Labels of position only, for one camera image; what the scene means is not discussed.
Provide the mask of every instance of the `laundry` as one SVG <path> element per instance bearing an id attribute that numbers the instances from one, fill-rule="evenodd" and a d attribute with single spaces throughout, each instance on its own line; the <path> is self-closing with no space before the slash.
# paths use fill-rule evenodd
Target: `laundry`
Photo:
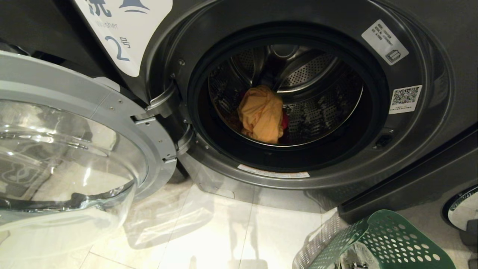
<path id="1" fill-rule="evenodd" d="M 241 132 L 255 140 L 278 143 L 284 133 L 282 104 L 282 98 L 267 86 L 249 89 L 238 107 Z"/>

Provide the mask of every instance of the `green laundry basket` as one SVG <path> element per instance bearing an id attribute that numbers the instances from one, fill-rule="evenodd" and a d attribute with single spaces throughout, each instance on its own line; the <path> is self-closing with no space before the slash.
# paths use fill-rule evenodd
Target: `green laundry basket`
<path id="1" fill-rule="evenodd" d="M 348 263 L 348 268 L 455 269 L 450 257 L 404 217 L 380 210 L 339 232 L 314 259 L 309 269 L 340 268 L 342 255 L 366 248 L 361 257 L 375 263 Z"/>

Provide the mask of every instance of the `qr code sticker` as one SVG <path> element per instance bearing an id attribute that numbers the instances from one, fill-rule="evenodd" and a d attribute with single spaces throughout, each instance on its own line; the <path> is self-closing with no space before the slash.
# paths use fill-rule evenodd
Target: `qr code sticker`
<path id="1" fill-rule="evenodd" d="M 396 92 L 393 93 L 393 100 L 391 105 L 416 102 L 419 88 L 420 87 L 416 86 L 416 87 L 410 87 L 410 88 L 397 90 Z"/>
<path id="2" fill-rule="evenodd" d="M 389 114 L 415 111 L 421 90 L 421 85 L 393 90 Z"/>

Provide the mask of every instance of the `washing machine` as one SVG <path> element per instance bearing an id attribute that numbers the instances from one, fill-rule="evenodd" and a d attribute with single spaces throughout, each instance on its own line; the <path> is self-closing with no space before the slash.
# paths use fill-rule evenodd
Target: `washing machine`
<path id="1" fill-rule="evenodd" d="M 204 191 L 241 201 L 323 212 L 352 199 L 478 121 L 476 10 L 472 0 L 2 2 L 2 256 L 107 235 L 178 161 Z M 259 85 L 288 118 L 276 143 L 244 135 L 239 120 Z"/>

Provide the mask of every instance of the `sticker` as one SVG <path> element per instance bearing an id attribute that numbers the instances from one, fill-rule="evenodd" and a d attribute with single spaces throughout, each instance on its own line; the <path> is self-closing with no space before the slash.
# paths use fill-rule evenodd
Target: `sticker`
<path id="1" fill-rule="evenodd" d="M 140 74 L 144 51 L 154 31 L 173 8 L 173 0 L 75 0 L 115 65 Z"/>
<path id="2" fill-rule="evenodd" d="M 363 32 L 362 38 L 391 66 L 409 54 L 382 20 L 376 21 Z"/>
<path id="3" fill-rule="evenodd" d="M 421 85 L 393 90 L 389 114 L 415 111 L 421 90 Z"/>
<path id="4" fill-rule="evenodd" d="M 266 176 L 266 177 L 271 177 L 271 178 L 281 178 L 281 179 L 303 179 L 303 178 L 309 178 L 310 175 L 307 172 L 299 172 L 299 173 L 276 173 L 276 172 L 270 172 L 270 171 L 264 171 L 264 170 L 259 170 L 256 168 L 252 168 L 249 166 L 245 166 L 243 164 L 240 164 L 238 166 L 239 169 L 244 170 L 246 172 L 256 174 L 256 175 L 261 175 L 261 176 Z"/>

